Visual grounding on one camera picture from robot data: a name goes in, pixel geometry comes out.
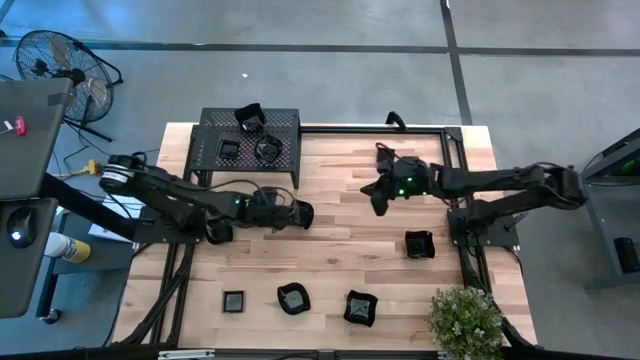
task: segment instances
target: fan stand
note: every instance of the fan stand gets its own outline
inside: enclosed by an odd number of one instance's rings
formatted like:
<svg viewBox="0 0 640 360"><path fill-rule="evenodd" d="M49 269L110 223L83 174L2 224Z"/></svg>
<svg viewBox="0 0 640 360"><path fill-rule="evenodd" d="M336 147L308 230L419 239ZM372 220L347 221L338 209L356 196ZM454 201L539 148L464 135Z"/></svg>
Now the fan stand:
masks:
<svg viewBox="0 0 640 360"><path fill-rule="evenodd" d="M82 115L82 121L80 122L80 124L75 123L75 122L70 121L70 120L66 120L66 119L63 120L64 123L69 125L69 126L71 126L71 127L73 127L73 128L76 128L76 129L78 129L80 131L85 131L85 132L87 132L87 133L89 133L89 134L91 134L93 136L97 136L97 137L99 137L99 138L101 138L101 139L103 139L103 140L105 140L107 142L113 142L112 138L110 138L110 137L108 137L108 136L106 136L106 135L104 135L104 134L102 134L102 133L100 133L98 131L95 131L95 130L93 130L93 129L91 129L91 128L89 128L87 126L87 124L88 124L87 115L89 114L89 105L91 105L92 101L93 101L93 96L89 95L89 97L87 98L87 105L84 108L84 114Z"/></svg>

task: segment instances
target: potted plant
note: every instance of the potted plant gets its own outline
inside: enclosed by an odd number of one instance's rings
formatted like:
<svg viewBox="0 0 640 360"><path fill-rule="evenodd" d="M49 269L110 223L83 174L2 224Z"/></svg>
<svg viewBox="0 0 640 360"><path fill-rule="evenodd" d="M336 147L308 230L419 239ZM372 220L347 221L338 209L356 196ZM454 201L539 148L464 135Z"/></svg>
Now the potted plant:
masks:
<svg viewBox="0 0 640 360"><path fill-rule="evenodd" d="M476 288L436 290L429 329L456 360L501 359L502 314L490 295Z"/></svg>

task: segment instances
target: electric fan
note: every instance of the electric fan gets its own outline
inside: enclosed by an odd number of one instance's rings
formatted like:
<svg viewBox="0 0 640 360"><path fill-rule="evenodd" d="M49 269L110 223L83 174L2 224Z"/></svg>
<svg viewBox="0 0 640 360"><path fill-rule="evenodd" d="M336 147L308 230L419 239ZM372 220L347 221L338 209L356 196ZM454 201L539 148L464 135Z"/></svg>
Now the electric fan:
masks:
<svg viewBox="0 0 640 360"><path fill-rule="evenodd" d="M113 105L113 86L122 83L120 70L79 40L55 31L35 30L26 34L18 43L14 61L24 80L71 79L73 88L65 119L80 123L81 126L73 126L87 131L90 130L85 128L87 123L107 115ZM118 73L116 82L111 81L104 65Z"/></svg>

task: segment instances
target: black perforated shelf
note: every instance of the black perforated shelf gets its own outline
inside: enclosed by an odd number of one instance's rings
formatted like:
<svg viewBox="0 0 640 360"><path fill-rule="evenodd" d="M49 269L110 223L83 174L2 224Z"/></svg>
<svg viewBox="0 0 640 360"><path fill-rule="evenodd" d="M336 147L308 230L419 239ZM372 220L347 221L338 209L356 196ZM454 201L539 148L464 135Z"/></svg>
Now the black perforated shelf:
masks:
<svg viewBox="0 0 640 360"><path fill-rule="evenodd" d="M300 172L300 117L297 109L263 109L264 132L282 141L282 154L268 163L256 158L254 148L262 133L240 129L231 108L203 108L191 149L193 171L288 172L298 188ZM222 140L240 143L236 159L222 159L218 151Z"/></svg>

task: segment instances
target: desk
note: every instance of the desk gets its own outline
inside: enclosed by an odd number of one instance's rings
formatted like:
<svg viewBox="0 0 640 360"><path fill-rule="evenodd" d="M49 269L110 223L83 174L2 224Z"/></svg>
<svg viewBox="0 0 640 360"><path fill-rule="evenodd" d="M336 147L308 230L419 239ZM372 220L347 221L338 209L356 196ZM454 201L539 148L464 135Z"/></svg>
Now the desk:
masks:
<svg viewBox="0 0 640 360"><path fill-rule="evenodd" d="M158 166L181 176L189 148L191 123L169 123ZM470 170L496 168L487 127L462 127ZM206 348L277 348L341 350L435 350L425 322L438 288L461 287L457 251L450 245L446 205L433 197L390 202L376 217L369 198L358 192L377 178L376 141L399 155L417 155L442 163L440 141L428 135L303 134L301 200L315 208L308 231L287 228L234 229L235 240L221 246L196 246L179 346ZM263 186L293 191L288 174L220 173L213 183L248 178ZM229 186L231 190L253 191ZM499 193L483 194L491 199ZM435 259L407 259L406 230L430 230ZM131 267L114 341L142 320L157 298L167 246L156 244L137 256ZM525 339L535 343L527 295L517 262L502 248L486 248L497 303ZM276 288L303 284L311 310L285 314ZM349 290L379 298L372 328L342 319ZM245 312L222 313L222 292L244 290ZM172 317L169 305L165 331Z"/></svg>

